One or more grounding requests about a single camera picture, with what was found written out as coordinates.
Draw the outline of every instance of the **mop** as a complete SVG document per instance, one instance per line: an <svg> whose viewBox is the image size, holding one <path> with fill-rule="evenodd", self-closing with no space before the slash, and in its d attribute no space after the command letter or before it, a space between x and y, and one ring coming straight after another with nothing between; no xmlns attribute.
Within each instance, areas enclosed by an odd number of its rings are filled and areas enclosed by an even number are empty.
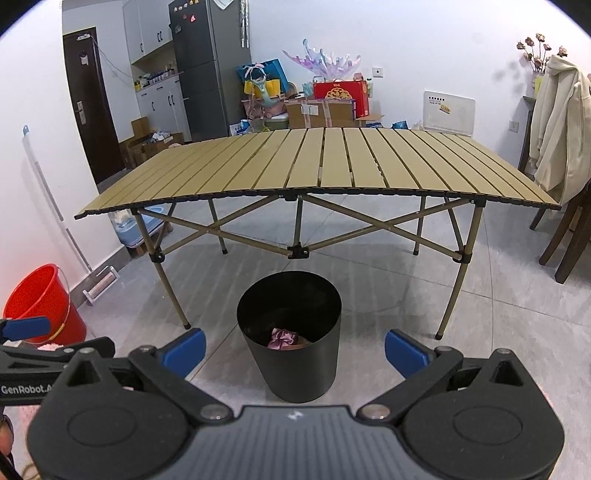
<svg viewBox="0 0 591 480"><path fill-rule="evenodd" d="M43 187L43 190L45 191L47 198L49 199L49 202L51 203L51 206L53 207L53 210L55 211L57 218L59 219L59 224L60 224L61 229L67 235L67 237L70 239L72 246L74 247L78 256L80 257L80 259L82 260L82 262L86 266L89 274L96 281L95 286L92 287L90 290L82 290L82 293L86 297L87 303L92 306L95 304L95 302L98 300L98 298L103 293L105 293L109 288L111 288L115 284L115 282L117 282L117 280L119 280L119 273L117 272L115 267L113 267L112 265L107 265L105 268L103 268L98 273L95 273L93 271L92 267L90 266L90 264L88 263L88 260L86 259L85 255L84 255L84 253L82 253L82 250L78 246L76 239L74 239L74 236L70 232L70 229L66 226L66 224L64 222L64 217L61 214L60 208L57 206L55 198L51 194L51 190L49 188L49 185L47 184L47 181L45 179L45 175L43 174L41 166L39 165L39 162L37 161L37 159L35 158L35 155L33 154L33 149L31 148L31 144L28 139L28 133L29 133L29 127L27 125L25 125L22 129L22 143L25 147L25 152L27 153L27 158L31 164L31 167L33 168L34 171L37 172L41 186Z"/></svg>

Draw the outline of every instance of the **table leg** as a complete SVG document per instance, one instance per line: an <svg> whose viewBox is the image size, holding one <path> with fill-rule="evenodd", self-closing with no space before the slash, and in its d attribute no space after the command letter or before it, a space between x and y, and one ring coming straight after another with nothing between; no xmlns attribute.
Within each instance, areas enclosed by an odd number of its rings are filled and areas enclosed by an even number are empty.
<svg viewBox="0 0 591 480"><path fill-rule="evenodd" d="M456 282L454 283L452 289L452 296L449 299L449 303L447 304L445 314L443 314L443 320L441 321L439 330L435 335L435 338L437 340L441 340L443 338L443 333L445 332L445 328L447 327L447 322L449 322L449 319L452 316L453 309L456 306L457 296L460 294L462 284L464 283L464 278L466 277L466 271L468 270L468 265L470 263L470 260L472 259L472 251L474 250L474 244L476 243L476 235L478 234L478 227L480 226L480 219L482 218L483 210L483 206L475 205L474 207L472 223L470 224L470 232L468 233L466 246L463 250L463 258L462 260L460 260L460 270L457 273Z"/></svg>
<svg viewBox="0 0 591 480"><path fill-rule="evenodd" d="M208 202L209 202L209 209L212 211L213 223L216 223L217 222L217 213L216 213L216 208L213 205L213 200L209 199ZM224 255L226 255L228 253L228 249L226 248L226 242L224 242L224 240L221 236L219 236L218 239L220 240L220 246L222 247L222 253Z"/></svg>
<svg viewBox="0 0 591 480"><path fill-rule="evenodd" d="M304 200L302 197L297 199L297 209L295 211L295 229L294 229L294 247L300 245L300 233L301 233L301 213L304 208Z"/></svg>
<svg viewBox="0 0 591 480"><path fill-rule="evenodd" d="M542 220L542 217L544 216L545 212L546 207L538 208L538 211L536 212L534 219L530 223L530 230L535 230L536 228L538 228L538 224L540 220Z"/></svg>
<svg viewBox="0 0 591 480"><path fill-rule="evenodd" d="M148 229L146 228L146 224L144 223L143 217L137 211L132 211L132 213L134 214L135 220L138 222L139 231L141 232L142 237L144 238L144 243L146 245L146 248L148 249L148 253L150 254L150 259L152 260L152 263L156 268L156 272L158 272L160 281L162 282L162 285L164 286L164 289L166 290L166 293L168 294L170 301L173 303L174 309L176 310L181 321L183 322L185 330L189 330L191 328L191 324L187 320L187 317L183 312L183 308L178 302L177 296L174 294L174 290L170 285L168 277L166 276L166 273L164 272L164 269L162 267L162 261L164 259L164 256L160 255L161 259L158 258L156 248L154 246L154 243L152 242L152 239L150 238L150 234L148 233Z"/></svg>
<svg viewBox="0 0 591 480"><path fill-rule="evenodd" d="M419 212L422 212L425 209L425 203L427 202L427 197L421 197L421 207L419 209ZM417 236L421 236L421 234L423 233L423 220L425 219L425 217L420 217L418 219L418 227L417 227ZM414 244L414 252L413 255L418 255L418 247L420 246L420 243L416 242Z"/></svg>

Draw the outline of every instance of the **red bucket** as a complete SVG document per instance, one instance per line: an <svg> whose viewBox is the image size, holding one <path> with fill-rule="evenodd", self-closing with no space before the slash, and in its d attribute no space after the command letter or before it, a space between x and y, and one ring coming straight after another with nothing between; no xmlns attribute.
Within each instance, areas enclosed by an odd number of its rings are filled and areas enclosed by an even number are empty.
<svg viewBox="0 0 591 480"><path fill-rule="evenodd" d="M45 316L51 322L49 335L29 338L27 343L71 345L86 338L86 324L61 284L58 273L57 265L43 265L28 274L8 297L4 318L19 320Z"/></svg>

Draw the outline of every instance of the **white jacket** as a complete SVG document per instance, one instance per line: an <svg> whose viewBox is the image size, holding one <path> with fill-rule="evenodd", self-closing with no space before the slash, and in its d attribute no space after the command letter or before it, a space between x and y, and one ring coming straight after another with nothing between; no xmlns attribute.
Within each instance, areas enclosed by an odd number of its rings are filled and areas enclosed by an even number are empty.
<svg viewBox="0 0 591 480"><path fill-rule="evenodd" d="M575 65L552 56L535 102L530 163L536 183L561 205L591 178L589 85Z"/></svg>

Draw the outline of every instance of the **red gift box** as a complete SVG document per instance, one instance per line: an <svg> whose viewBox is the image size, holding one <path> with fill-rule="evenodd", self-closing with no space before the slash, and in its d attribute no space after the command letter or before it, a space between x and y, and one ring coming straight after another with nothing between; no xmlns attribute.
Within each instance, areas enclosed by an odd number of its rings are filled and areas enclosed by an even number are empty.
<svg viewBox="0 0 591 480"><path fill-rule="evenodd" d="M324 82L314 84L316 99L339 98L355 100L357 117L369 115L368 84L365 80L355 82Z"/></svg>

